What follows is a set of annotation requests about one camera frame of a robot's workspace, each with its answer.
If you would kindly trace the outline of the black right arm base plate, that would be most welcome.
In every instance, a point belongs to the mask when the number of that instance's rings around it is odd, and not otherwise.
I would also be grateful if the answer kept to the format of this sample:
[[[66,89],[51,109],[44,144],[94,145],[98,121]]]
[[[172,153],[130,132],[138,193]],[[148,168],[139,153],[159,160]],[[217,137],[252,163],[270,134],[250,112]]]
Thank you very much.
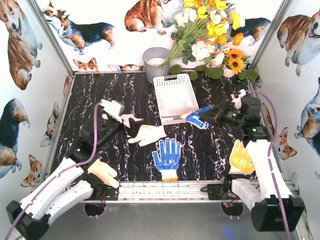
[[[201,192],[207,193],[209,200],[233,200],[238,196],[230,188],[223,184],[207,184],[200,189]]]

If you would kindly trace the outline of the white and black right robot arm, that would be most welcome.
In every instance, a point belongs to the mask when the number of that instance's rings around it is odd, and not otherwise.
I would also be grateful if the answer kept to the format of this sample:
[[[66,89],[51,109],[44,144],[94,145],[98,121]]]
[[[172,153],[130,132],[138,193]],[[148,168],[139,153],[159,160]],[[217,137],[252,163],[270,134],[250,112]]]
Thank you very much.
[[[301,199],[287,187],[271,151],[272,138],[261,124],[262,104],[243,96],[223,101],[201,117],[206,121],[235,126],[236,140],[229,156],[229,187],[251,212],[258,232],[293,232],[304,211]]]

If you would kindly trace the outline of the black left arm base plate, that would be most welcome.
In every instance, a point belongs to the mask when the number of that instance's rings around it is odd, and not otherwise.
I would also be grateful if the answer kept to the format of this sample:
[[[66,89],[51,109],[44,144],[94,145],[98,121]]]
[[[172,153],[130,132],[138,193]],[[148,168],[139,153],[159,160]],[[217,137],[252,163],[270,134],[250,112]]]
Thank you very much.
[[[93,193],[85,201],[117,201],[119,197],[119,187],[114,188],[109,185],[100,184],[93,189]]]

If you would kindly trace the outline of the blue dotted white glove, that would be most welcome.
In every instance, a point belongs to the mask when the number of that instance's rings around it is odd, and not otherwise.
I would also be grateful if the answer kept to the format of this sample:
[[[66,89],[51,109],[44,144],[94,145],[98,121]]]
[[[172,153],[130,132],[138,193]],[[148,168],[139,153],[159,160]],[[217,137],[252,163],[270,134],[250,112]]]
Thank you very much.
[[[151,153],[156,169],[161,173],[162,181],[177,181],[180,166],[181,143],[175,138],[166,137],[158,141],[158,151]]]

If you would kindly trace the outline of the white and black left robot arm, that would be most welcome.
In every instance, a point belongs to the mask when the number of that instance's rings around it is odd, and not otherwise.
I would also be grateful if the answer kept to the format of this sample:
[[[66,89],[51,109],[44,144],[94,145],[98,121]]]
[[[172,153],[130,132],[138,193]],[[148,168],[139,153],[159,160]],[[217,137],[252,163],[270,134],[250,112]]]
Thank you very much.
[[[99,148],[122,128],[119,113],[109,113],[107,119],[95,114],[55,171],[28,196],[7,205],[11,226],[24,239],[39,240],[79,202],[100,196],[107,186],[118,189],[117,172],[101,161]]]

